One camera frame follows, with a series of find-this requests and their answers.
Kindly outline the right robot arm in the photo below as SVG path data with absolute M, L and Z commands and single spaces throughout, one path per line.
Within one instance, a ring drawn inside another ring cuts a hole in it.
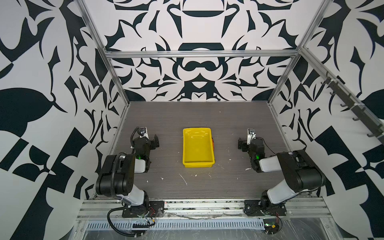
M 248 153 L 253 170 L 257 173 L 279 172 L 284 179 L 275 187 L 263 192 L 257 209 L 266 212 L 281 207 L 300 193 L 319 190 L 326 183 L 320 168 L 304 150 L 280 152 L 266 157 L 262 138 L 238 139 L 238 149 Z

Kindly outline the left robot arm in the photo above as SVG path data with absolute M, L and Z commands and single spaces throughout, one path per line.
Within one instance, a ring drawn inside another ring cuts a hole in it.
M 160 146 L 159 138 L 133 140 L 134 153 L 108 155 L 96 181 L 97 195 L 112 197 L 129 207 L 149 208 L 148 194 L 134 184 L 135 174 L 148 172 L 150 153 Z

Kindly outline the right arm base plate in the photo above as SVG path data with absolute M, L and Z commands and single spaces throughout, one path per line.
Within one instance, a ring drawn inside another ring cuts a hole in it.
M 244 213 L 249 217 L 285 216 L 287 209 L 284 203 L 274 205 L 269 200 L 245 200 Z

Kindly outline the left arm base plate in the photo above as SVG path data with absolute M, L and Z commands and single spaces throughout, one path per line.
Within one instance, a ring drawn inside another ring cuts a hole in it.
M 123 218 L 136 218 L 146 216 L 147 218 L 155 218 L 164 213 L 164 201 L 144 202 L 140 206 L 134 206 L 123 210 Z

